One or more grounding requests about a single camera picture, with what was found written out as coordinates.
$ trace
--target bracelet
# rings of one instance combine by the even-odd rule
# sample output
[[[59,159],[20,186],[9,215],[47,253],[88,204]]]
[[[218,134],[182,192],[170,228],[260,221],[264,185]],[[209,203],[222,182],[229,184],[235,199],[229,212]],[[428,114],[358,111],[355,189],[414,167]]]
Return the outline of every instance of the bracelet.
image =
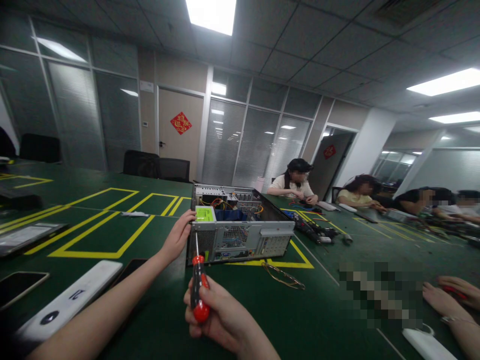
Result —
[[[480,328],[480,325],[478,325],[475,321],[465,320],[465,319],[462,319],[461,317],[444,316],[440,320],[442,322],[444,322],[445,324],[452,323],[452,322],[455,322],[455,321],[463,321],[463,322],[466,322],[466,323],[476,325]]]

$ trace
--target red decoration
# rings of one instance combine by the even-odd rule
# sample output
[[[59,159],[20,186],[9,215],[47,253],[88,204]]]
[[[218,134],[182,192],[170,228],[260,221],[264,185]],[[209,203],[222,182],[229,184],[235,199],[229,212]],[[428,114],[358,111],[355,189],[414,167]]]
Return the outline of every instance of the red decoration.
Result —
[[[323,156],[325,157],[325,160],[327,160],[328,158],[331,158],[336,153],[337,153],[337,150],[335,150],[335,146],[330,145],[323,151]]]
[[[183,111],[170,120],[170,122],[180,135],[192,127],[192,124],[187,119]]]

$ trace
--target screwdriver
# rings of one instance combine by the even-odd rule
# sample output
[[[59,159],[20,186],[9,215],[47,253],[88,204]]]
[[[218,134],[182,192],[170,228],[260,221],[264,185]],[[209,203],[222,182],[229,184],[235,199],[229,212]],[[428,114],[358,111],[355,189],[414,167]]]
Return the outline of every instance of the screwdriver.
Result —
[[[196,256],[193,258],[193,285],[190,294],[190,307],[193,309],[193,316],[199,323],[204,323],[210,314],[210,306],[200,298],[200,287],[210,289],[207,275],[205,274],[205,258],[199,254],[199,237],[195,232]]]

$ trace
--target smartphone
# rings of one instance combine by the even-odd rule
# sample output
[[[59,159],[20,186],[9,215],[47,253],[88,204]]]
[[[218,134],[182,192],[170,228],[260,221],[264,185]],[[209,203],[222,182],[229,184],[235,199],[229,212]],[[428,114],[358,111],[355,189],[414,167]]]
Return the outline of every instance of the smartphone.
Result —
[[[110,286],[110,289],[116,286],[118,283],[123,281],[126,277],[132,274],[135,270],[141,267],[147,262],[148,259],[132,259],[127,266],[123,269],[120,275],[116,278],[113,284]]]
[[[48,272],[18,271],[0,280],[0,310],[28,294],[48,279]]]

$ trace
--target ceiling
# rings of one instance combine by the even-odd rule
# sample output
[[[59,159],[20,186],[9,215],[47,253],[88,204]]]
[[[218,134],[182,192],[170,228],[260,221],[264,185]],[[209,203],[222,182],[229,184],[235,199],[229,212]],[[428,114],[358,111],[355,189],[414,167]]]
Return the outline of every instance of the ceiling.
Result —
[[[191,25],[183,0],[19,0],[33,13],[398,113],[394,131],[480,110],[480,86],[426,96],[407,87],[480,66],[480,1],[440,0],[403,27],[386,0],[237,0],[233,35]]]

